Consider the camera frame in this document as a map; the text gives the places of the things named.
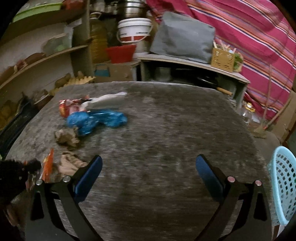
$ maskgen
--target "yellow basket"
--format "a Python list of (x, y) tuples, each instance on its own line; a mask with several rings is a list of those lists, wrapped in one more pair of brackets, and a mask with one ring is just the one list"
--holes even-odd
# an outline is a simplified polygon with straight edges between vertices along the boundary
[(222, 49), (213, 48), (211, 66), (232, 72), (234, 66), (234, 54)]

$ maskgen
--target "green tray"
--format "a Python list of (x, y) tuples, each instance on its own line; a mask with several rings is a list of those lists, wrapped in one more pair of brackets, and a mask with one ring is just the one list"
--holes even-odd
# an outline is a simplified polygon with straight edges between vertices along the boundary
[(62, 3), (60, 2), (60, 3), (44, 4), (44, 5), (29, 8), (23, 12), (16, 14), (15, 17), (13, 18), (12, 22), (14, 23), (14, 22), (21, 20), (23, 18), (32, 16), (32, 15), (36, 15), (36, 14), (39, 14), (42, 12), (58, 11), (61, 9), (61, 5), (62, 5)]

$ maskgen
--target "blue gripper pad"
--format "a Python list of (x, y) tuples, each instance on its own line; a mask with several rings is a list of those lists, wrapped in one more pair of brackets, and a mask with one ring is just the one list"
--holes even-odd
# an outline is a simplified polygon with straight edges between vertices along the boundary
[(100, 156), (98, 156), (74, 188), (74, 200), (77, 203), (85, 200), (94, 182), (102, 171), (102, 168), (103, 160)]
[(220, 183), (219, 179), (211, 170), (202, 155), (197, 156), (195, 167), (214, 201), (221, 203), (224, 199), (223, 185)]

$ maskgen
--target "laundry basket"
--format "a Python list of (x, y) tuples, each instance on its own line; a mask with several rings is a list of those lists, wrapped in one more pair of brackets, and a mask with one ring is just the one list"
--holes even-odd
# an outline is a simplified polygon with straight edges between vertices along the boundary
[(296, 158), (289, 149), (279, 146), (268, 169), (279, 223), (287, 225), (296, 211)]

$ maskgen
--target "red plastic container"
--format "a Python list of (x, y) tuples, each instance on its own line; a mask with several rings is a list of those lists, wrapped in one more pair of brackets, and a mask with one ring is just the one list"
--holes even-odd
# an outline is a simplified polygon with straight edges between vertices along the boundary
[(110, 57), (111, 63), (119, 64), (131, 62), (133, 59), (133, 54), (136, 50), (137, 45), (124, 45), (107, 48), (107, 53)]

